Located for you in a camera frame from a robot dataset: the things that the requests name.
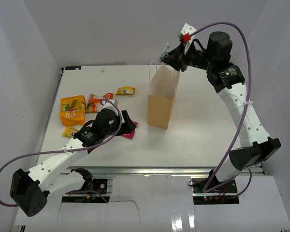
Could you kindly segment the silver grey snack packet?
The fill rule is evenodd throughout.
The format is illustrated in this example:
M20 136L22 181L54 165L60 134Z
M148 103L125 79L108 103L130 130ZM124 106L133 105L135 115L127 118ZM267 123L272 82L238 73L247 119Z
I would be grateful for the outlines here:
M165 45L163 52L161 53L161 55L159 57L159 62L162 62L163 59L168 56L169 49L170 49L170 45L167 43Z

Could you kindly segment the magenta candy packet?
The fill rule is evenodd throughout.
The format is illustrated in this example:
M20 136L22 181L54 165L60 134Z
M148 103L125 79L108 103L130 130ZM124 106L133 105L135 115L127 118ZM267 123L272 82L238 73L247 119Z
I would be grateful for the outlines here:
M136 127L138 127L139 123L136 121L133 121L134 125ZM132 133L128 133L128 134L123 134L122 137L128 138L128 139L132 139L135 135L135 130Z

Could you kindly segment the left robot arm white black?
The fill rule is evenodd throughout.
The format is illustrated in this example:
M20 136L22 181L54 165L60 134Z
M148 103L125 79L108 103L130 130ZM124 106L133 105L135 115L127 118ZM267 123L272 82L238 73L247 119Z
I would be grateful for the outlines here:
M48 198L71 191L88 191L92 175L84 168L61 173L74 162L87 156L97 145L113 135L134 132L136 124L126 110L120 114L112 108L104 108L94 120L90 120L67 142L60 153L51 155L27 171L17 170L12 177L11 198L28 217L38 214Z

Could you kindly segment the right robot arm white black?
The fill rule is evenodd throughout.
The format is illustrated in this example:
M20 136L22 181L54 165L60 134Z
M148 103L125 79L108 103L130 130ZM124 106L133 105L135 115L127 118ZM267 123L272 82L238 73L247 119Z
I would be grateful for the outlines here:
M252 102L248 101L245 78L238 66L230 61L232 41L229 34L221 31L209 35L207 47L196 49L189 34L181 36L180 45L162 55L161 61L177 71L187 67L206 71L207 79L225 103L232 120L239 130L237 138L241 147L227 154L226 160L210 175L215 184L227 181L242 170L268 160L281 142L271 138L261 124Z

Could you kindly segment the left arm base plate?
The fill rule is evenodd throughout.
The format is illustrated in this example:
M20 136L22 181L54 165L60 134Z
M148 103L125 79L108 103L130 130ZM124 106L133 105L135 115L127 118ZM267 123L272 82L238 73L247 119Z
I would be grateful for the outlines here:
M62 197L63 203L108 203L107 195L108 180L93 179L91 187L86 187L87 192L68 194Z

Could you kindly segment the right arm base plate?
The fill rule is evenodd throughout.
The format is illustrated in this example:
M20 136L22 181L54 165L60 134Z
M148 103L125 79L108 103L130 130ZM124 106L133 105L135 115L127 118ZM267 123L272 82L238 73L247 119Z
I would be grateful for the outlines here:
M193 178L188 181L192 188L194 205L239 204L237 185L234 180L208 193L203 192L206 178Z

